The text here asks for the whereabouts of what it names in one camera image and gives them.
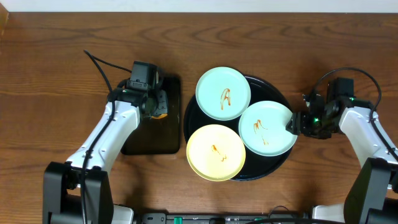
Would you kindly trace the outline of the yellow plate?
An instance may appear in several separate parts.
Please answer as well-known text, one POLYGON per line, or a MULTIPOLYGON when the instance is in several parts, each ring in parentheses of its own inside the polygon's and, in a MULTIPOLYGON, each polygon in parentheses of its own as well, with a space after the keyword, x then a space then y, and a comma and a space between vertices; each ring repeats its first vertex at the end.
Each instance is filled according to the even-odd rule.
POLYGON ((239 135, 219 124, 197 129, 188 139, 186 153, 193 171, 214 182, 232 179, 246 160, 245 146, 239 135))

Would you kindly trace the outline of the orange green scrub sponge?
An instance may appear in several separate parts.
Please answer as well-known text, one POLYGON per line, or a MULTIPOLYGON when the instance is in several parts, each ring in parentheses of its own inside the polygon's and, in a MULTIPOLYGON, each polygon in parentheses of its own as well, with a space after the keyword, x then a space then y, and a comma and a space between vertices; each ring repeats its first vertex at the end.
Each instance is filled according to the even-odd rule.
POLYGON ((158 116, 151 116, 151 119, 162 119, 162 118, 165 118, 165 117, 167 117, 167 113, 160 114, 158 116))

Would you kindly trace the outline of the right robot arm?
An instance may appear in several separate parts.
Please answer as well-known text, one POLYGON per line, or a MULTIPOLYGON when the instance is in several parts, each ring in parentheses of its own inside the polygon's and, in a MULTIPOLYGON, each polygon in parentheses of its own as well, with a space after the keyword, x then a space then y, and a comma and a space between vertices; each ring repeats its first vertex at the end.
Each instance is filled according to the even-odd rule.
POLYGON ((312 218, 343 223, 397 223, 397 201, 386 197, 397 190, 397 149, 381 126, 369 101, 332 93, 304 96, 308 111, 294 113, 286 126, 292 134, 328 139, 344 134, 361 165, 345 202, 319 205, 312 218))

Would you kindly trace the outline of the light blue plate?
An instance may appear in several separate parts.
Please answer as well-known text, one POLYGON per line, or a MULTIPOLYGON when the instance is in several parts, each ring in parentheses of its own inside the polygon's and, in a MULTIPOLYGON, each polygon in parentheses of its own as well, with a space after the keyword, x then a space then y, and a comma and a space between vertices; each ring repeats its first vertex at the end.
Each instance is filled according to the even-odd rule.
POLYGON ((242 115, 249 106, 251 89, 241 72, 229 67, 215 67, 200 77, 195 97, 207 116, 229 121, 242 115))
POLYGON ((286 130, 292 117, 288 107, 275 101, 260 101, 241 115, 238 132, 244 145, 255 154, 279 156, 292 148, 297 136, 286 130))

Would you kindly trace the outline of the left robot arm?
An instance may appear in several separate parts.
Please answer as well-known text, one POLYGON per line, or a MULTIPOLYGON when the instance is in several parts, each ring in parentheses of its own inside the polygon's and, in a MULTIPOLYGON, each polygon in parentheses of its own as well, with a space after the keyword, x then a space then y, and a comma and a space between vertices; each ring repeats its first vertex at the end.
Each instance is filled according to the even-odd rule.
POLYGON ((44 172, 43 223, 127 223, 134 210, 113 202, 109 173, 128 137, 144 118, 167 114, 165 90, 116 88, 87 140, 64 163, 44 172))

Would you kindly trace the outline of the light blue plate top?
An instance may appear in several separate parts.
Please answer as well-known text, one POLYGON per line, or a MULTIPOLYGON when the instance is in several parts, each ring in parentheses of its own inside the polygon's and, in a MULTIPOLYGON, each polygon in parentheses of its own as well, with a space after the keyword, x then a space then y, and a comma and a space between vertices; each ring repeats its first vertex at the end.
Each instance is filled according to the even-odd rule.
POLYGON ((241 72, 229 67, 215 67, 200 77, 195 97, 207 116, 229 121, 242 115, 249 106, 251 89, 241 72))

